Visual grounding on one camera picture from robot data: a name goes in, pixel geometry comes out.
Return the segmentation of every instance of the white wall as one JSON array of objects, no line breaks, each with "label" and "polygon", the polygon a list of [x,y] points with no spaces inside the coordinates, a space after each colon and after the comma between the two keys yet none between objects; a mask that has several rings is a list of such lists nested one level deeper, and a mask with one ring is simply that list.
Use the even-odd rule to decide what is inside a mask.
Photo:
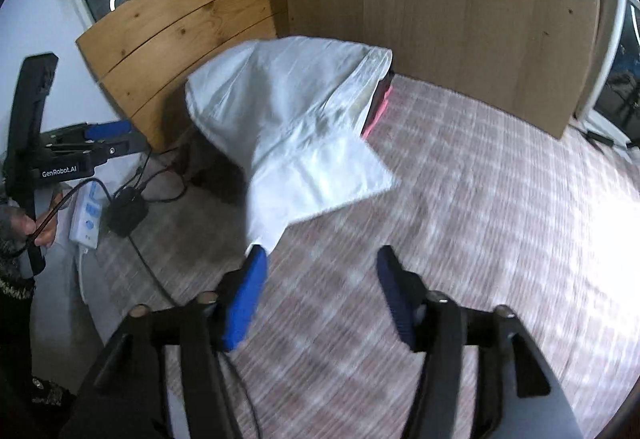
[{"label": "white wall", "polygon": [[[0,153],[6,151],[15,84],[25,56],[52,52],[60,59],[47,98],[42,131],[78,122],[118,119],[76,47],[83,28],[70,0],[5,0],[0,7]],[[136,158],[118,158],[96,175],[111,183]]]}]

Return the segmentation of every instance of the wooden headboard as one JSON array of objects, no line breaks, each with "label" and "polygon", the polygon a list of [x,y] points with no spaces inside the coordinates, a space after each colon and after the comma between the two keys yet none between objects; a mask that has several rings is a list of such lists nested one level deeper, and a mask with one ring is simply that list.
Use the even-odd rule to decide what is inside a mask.
[{"label": "wooden headboard", "polygon": [[156,151],[188,128],[184,83],[240,42],[288,34],[287,0],[129,0],[76,43]]}]

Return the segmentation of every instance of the checkered bedsheet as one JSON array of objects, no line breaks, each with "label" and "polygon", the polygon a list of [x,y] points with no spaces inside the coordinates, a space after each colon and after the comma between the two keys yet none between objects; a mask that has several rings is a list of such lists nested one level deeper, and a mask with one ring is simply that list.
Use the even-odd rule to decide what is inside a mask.
[{"label": "checkered bedsheet", "polygon": [[[234,353],[267,438],[399,437],[422,363],[398,341],[374,271],[392,244],[461,305],[513,307],[594,437],[640,374],[640,171],[574,130],[561,141],[485,104],[396,77],[369,143],[398,188],[287,229],[248,338]],[[134,237],[180,302],[242,259],[236,209],[192,188]],[[164,307],[126,241],[98,250],[122,314]],[[465,353],[456,437],[473,416]],[[179,392],[177,362],[170,381]],[[247,437],[246,405],[239,423]]]}]

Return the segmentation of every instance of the person's hand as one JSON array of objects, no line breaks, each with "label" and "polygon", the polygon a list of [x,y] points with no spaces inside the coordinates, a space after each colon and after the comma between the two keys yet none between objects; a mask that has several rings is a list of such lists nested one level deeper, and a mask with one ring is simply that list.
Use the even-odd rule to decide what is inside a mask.
[{"label": "person's hand", "polygon": [[[51,203],[49,205],[49,210],[43,213],[38,219],[34,222],[33,219],[27,216],[24,211],[20,208],[12,208],[12,217],[11,217],[11,228],[13,230],[14,236],[16,239],[24,240],[29,235],[32,235],[35,230],[38,228],[41,223],[44,222],[44,219],[49,215],[50,210],[58,204],[62,200],[62,193],[60,192],[57,195],[54,195],[51,198]],[[35,240],[35,245],[45,245],[49,247],[53,244],[53,241],[56,239],[56,231],[58,230],[58,214],[54,215],[52,219],[47,224],[46,228],[44,228],[41,234]]]}]

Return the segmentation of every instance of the pink fabric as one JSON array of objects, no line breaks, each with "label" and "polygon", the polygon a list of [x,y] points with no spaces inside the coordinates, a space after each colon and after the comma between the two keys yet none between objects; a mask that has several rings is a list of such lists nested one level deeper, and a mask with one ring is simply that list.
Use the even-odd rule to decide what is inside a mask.
[{"label": "pink fabric", "polygon": [[380,121],[380,118],[382,118],[382,115],[385,113],[386,108],[389,106],[389,95],[391,94],[391,92],[393,92],[393,89],[394,89],[394,86],[391,85],[389,86],[388,91],[385,92],[385,99],[383,99],[382,103],[380,103],[380,108],[376,112],[376,117],[373,119],[373,122],[367,128],[365,128],[364,132],[362,133],[363,139],[366,140],[367,137],[369,137],[369,134],[373,130],[373,127],[375,127]]}]

